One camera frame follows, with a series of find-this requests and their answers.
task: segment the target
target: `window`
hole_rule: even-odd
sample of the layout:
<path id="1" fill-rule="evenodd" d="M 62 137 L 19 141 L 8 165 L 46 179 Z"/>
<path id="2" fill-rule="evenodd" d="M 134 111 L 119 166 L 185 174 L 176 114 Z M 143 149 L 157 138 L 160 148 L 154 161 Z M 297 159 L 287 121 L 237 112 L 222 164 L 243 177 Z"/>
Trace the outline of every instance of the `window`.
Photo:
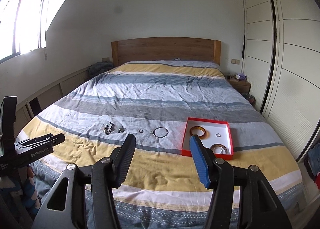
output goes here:
<path id="1" fill-rule="evenodd" d="M 44 0 L 11 0 L 0 15 L 0 63 L 45 47 Z"/>

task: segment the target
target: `red box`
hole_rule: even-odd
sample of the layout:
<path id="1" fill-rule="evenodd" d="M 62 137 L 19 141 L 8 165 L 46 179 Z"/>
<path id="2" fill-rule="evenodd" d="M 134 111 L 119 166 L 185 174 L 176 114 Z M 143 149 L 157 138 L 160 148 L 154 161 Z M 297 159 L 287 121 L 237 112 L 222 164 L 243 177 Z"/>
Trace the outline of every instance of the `red box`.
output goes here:
<path id="1" fill-rule="evenodd" d="M 208 120 L 208 119 L 200 119 L 200 118 L 192 118 L 189 117 L 187 120 L 186 128 L 184 131 L 183 142 L 181 147 L 181 155 L 192 157 L 190 148 L 189 148 L 189 140 L 190 133 L 189 130 L 193 126 L 201 126 L 206 130 L 206 137 L 201 140 L 205 147 L 210 147 L 212 144 L 222 144 L 228 149 L 228 154 L 215 154 L 217 158 L 222 158 L 224 160 L 232 160 L 233 158 L 233 145 L 230 133 L 229 123 L 226 121 L 218 121 L 218 120 Z M 210 131 L 219 131 L 221 137 L 216 137 L 214 133 L 210 135 Z"/>

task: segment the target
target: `ring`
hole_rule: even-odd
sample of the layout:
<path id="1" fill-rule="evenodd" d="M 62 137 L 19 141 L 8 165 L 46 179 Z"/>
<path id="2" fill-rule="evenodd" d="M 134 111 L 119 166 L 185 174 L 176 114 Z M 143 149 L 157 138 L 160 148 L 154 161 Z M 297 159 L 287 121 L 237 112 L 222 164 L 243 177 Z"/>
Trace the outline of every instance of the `ring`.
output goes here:
<path id="1" fill-rule="evenodd" d="M 201 130 L 201 131 L 203 131 L 203 134 L 201 136 L 199 136 L 199 139 L 203 139 L 205 137 L 205 129 L 203 127 L 201 127 L 201 126 L 193 126 L 193 127 L 191 127 L 190 128 L 190 136 L 194 135 L 192 133 L 193 130 Z"/>
<path id="2" fill-rule="evenodd" d="M 166 135 L 164 135 L 164 136 L 157 136 L 157 135 L 156 135 L 156 133 L 155 133 L 157 129 L 165 129 L 165 130 L 166 130 L 166 132 L 167 132 L 167 133 L 166 133 Z M 168 129 L 167 129 L 167 128 L 165 128 L 165 127 L 158 127 L 158 128 L 155 128 L 155 129 L 153 130 L 153 132 L 152 132 L 153 136 L 155 136 L 155 137 L 157 137 L 157 138 L 164 138 L 165 136 L 167 136 L 167 135 L 168 135 L 168 133 L 169 133 L 169 131 L 168 131 Z"/>
<path id="3" fill-rule="evenodd" d="M 215 149 L 220 149 L 221 150 L 221 153 L 215 153 L 214 150 Z M 228 149 L 222 145 L 222 144 L 213 144 L 211 147 L 210 147 L 210 150 L 212 150 L 212 152 L 214 154 L 228 154 Z"/>

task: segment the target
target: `black mechanical device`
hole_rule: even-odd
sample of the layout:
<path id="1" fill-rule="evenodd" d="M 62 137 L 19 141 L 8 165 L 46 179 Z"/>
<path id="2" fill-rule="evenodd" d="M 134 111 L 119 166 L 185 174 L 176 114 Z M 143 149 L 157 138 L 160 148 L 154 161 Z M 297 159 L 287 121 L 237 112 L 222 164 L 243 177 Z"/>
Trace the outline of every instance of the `black mechanical device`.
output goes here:
<path id="1" fill-rule="evenodd" d="M 15 104 L 16 97 L 6 97 L 1 106 L 3 155 L 0 157 L 0 176 L 9 175 L 19 167 L 51 153 L 52 147 L 64 140 L 62 135 L 50 134 L 19 142 L 13 147 L 15 118 L 12 116 Z M 115 148 L 109 157 L 102 158 L 94 165 L 79 168 L 76 164 L 69 164 L 42 204 L 32 229 L 87 229 L 85 185 L 88 184 L 91 184 L 96 229 L 121 229 L 112 188 L 118 188 L 124 182 L 135 145 L 135 136 L 128 134 L 121 147 Z M 190 138 L 190 150 L 201 183 L 207 189 L 214 189 L 204 229 L 229 228 L 235 185 L 240 186 L 238 229 L 292 229 L 281 202 L 257 166 L 251 165 L 248 169 L 231 166 L 223 159 L 216 158 L 212 150 L 203 147 L 198 135 Z M 21 229 L 17 223 L 9 220 L 8 212 L 0 197 L 0 216 L 4 218 L 1 223 L 10 225 L 5 228 Z"/>

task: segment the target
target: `wooden headboard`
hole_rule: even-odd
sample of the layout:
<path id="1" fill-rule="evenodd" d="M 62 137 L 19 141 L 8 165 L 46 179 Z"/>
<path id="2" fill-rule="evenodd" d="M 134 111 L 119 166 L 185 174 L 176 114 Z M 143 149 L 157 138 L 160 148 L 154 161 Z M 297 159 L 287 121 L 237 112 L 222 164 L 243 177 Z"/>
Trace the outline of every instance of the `wooden headboard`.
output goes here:
<path id="1" fill-rule="evenodd" d="M 111 42 L 115 66 L 130 61 L 194 59 L 220 64 L 221 41 L 191 37 L 147 37 Z"/>

